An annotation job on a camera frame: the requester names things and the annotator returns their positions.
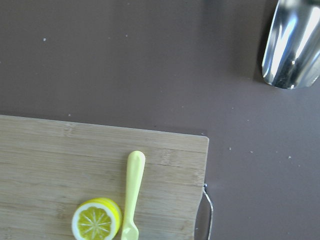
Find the yellow plastic knife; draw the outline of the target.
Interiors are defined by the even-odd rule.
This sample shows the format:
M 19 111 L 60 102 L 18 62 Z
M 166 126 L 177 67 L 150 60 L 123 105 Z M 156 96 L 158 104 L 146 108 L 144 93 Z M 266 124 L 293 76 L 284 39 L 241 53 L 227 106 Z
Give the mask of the yellow plastic knife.
M 139 230 L 134 222 L 135 211 L 142 183 L 146 157 L 141 151 L 128 155 L 126 167 L 126 189 L 121 239 L 138 240 Z

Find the half lemon slice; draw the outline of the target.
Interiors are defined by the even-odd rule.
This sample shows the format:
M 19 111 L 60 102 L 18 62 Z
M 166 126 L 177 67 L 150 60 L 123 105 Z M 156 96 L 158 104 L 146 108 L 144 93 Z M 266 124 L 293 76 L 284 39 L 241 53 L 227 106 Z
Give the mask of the half lemon slice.
M 74 212 L 71 229 L 77 240 L 112 240 L 122 224 L 118 204 L 106 197 L 90 199 Z

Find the wooden cutting board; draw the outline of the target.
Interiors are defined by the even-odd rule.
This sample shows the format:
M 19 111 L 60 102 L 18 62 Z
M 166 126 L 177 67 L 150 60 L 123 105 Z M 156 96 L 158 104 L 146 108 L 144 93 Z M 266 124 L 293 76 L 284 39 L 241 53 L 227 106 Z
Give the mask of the wooden cutting board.
M 134 222 L 141 240 L 193 240 L 206 136 L 18 116 L 0 117 L 0 237 L 71 240 L 77 207 L 125 207 L 127 158 L 146 162 Z

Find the metal scoop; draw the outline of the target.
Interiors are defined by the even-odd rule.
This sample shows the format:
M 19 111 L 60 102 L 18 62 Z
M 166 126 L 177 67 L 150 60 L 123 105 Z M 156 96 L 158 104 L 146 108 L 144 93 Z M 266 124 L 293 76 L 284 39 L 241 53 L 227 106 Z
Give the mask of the metal scoop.
M 262 60 L 263 80 L 281 89 L 312 86 L 320 78 L 320 2 L 280 0 Z

